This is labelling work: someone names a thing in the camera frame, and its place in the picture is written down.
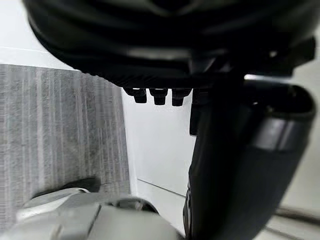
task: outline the white wall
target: white wall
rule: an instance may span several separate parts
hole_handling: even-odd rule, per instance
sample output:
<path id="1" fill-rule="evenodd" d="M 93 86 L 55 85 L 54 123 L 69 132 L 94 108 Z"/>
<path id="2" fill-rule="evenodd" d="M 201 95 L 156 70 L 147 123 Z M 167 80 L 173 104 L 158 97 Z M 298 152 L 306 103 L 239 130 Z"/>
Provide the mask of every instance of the white wall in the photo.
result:
<path id="1" fill-rule="evenodd" d="M 127 148 L 138 179 L 185 195 L 196 141 L 189 135 L 192 96 L 182 107 L 173 107 L 171 96 L 157 106 L 149 92 L 146 104 L 122 94 Z"/>
<path id="2" fill-rule="evenodd" d="M 320 28 L 317 31 L 320 42 Z M 317 58 L 295 71 L 292 82 L 307 88 L 320 106 L 320 47 Z M 320 115 L 317 114 L 311 136 L 311 142 L 294 179 L 283 199 L 283 204 L 320 211 Z"/>
<path id="3" fill-rule="evenodd" d="M 74 70 L 37 41 L 20 0 L 1 0 L 0 4 L 0 64 Z"/>

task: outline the gray carpet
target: gray carpet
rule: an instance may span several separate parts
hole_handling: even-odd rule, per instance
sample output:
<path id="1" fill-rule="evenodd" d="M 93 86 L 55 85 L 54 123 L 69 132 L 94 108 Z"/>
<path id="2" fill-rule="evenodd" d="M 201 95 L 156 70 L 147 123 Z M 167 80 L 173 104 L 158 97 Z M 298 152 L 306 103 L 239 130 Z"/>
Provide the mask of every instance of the gray carpet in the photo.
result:
<path id="1" fill-rule="evenodd" d="M 78 71 L 0 65 L 0 232 L 39 191 L 87 176 L 129 193 L 118 87 Z"/>

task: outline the floor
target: floor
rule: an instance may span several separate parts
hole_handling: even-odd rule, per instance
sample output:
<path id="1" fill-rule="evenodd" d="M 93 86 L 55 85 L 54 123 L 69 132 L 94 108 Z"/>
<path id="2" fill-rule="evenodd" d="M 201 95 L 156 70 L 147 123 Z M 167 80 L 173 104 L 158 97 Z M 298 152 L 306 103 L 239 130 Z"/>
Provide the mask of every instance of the floor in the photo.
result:
<path id="1" fill-rule="evenodd" d="M 121 91 L 78 71 L 0 65 L 0 232 L 30 197 L 88 176 L 129 193 Z"/>

